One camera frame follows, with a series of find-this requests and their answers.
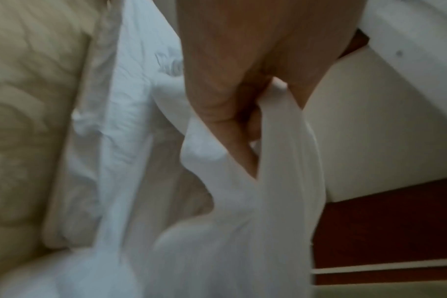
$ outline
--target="skin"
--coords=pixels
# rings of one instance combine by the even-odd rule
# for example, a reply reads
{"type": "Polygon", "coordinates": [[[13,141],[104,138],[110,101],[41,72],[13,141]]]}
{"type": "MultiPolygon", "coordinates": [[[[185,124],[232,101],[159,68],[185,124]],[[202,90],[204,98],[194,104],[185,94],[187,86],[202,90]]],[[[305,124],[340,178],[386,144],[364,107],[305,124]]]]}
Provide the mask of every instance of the skin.
{"type": "Polygon", "coordinates": [[[365,0],[177,0],[185,85],[196,113],[253,177],[258,95],[272,77],[300,108],[351,40],[365,0]]]}

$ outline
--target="wall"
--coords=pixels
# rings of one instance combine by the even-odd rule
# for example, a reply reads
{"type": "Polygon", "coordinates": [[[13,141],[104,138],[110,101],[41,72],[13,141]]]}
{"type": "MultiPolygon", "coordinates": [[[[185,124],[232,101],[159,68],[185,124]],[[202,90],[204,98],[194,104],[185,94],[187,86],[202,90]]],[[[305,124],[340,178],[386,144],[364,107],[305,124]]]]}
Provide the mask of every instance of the wall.
{"type": "Polygon", "coordinates": [[[447,177],[447,119],[369,48],[331,68],[306,114],[333,201],[447,177]]]}

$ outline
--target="floral pattern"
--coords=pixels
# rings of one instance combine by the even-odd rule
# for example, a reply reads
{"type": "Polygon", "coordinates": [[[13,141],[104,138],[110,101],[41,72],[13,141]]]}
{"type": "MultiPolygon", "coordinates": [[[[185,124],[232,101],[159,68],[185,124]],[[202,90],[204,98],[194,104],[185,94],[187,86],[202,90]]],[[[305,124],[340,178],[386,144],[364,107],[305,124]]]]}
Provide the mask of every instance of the floral pattern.
{"type": "Polygon", "coordinates": [[[0,0],[0,274],[40,224],[103,0],[0,0]]]}

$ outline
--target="white line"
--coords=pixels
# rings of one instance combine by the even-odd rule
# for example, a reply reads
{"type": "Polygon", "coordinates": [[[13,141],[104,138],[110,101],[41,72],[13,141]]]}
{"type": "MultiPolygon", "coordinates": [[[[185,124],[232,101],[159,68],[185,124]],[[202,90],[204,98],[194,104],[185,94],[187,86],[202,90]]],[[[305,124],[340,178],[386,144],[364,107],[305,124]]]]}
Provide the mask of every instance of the white line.
{"type": "Polygon", "coordinates": [[[441,259],[441,260],[428,260],[428,261],[416,261],[416,262],[322,268],[322,269],[313,269],[312,273],[331,274],[331,273],[383,271],[383,270],[395,270],[395,269],[431,268],[431,267],[446,267],[446,266],[447,266],[447,259],[441,259]]]}

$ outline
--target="beige floor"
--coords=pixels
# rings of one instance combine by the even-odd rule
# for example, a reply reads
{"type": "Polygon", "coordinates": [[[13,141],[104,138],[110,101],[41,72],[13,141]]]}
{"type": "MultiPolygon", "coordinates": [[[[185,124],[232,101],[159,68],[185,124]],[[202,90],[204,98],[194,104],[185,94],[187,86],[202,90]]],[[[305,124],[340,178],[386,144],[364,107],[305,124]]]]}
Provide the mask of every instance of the beige floor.
{"type": "Polygon", "coordinates": [[[447,298],[447,281],[320,286],[316,298],[447,298]]]}

